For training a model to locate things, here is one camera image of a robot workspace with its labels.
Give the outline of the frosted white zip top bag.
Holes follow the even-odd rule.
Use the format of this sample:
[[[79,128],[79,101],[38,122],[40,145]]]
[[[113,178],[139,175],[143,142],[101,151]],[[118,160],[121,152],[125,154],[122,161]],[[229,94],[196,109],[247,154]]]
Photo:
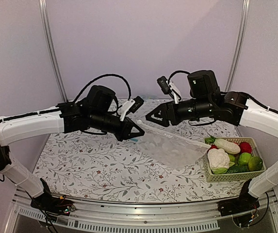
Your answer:
[[[205,155],[209,146],[137,121],[145,134],[136,142],[139,151],[164,165],[180,170]]]

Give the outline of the white toy cauliflower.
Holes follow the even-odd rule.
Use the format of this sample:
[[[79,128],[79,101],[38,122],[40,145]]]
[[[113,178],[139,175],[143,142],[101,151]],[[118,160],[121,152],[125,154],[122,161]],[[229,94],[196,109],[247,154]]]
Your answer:
[[[213,174],[225,174],[227,172],[230,159],[223,149],[210,149],[207,156]]]

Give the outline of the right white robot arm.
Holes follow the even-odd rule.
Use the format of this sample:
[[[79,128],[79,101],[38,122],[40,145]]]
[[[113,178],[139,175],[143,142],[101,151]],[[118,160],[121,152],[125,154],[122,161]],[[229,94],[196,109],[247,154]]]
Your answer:
[[[211,70],[187,72],[190,100],[160,104],[146,115],[146,120],[168,127],[182,121],[203,117],[253,128],[278,138],[278,111],[244,92],[222,92]],[[244,212],[262,194],[278,185],[278,161],[261,175],[244,183],[234,207]]]

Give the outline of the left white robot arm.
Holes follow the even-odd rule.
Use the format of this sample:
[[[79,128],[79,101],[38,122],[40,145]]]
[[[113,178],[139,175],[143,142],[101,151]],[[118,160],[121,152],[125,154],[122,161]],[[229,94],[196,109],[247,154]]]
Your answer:
[[[116,96],[113,90],[94,85],[81,100],[59,103],[37,112],[0,117],[0,174],[22,187],[31,197],[37,198],[37,203],[44,210],[52,210],[56,201],[50,196],[46,182],[11,158],[9,145],[50,133],[88,133],[91,128],[100,130],[100,135],[112,133],[118,141],[143,136],[144,130],[127,117],[127,113],[134,113],[143,105],[143,99],[139,96],[129,99],[116,112],[110,112],[114,100]]]

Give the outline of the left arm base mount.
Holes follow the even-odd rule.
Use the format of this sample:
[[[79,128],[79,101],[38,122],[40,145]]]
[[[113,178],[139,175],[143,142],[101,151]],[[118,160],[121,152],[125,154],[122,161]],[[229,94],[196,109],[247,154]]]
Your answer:
[[[44,193],[39,197],[32,198],[31,207],[37,208],[51,215],[65,215],[68,216],[71,212],[75,211],[74,202],[68,200],[66,195],[60,197],[53,197],[48,184],[40,178],[44,187]]]

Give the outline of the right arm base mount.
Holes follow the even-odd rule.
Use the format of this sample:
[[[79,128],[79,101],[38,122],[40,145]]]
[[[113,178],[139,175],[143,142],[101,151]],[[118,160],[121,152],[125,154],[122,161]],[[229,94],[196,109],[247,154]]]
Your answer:
[[[247,180],[242,186],[239,197],[222,200],[217,203],[218,211],[221,216],[234,215],[246,211],[251,211],[260,206],[258,198],[251,196],[248,191],[248,186],[251,179]]]

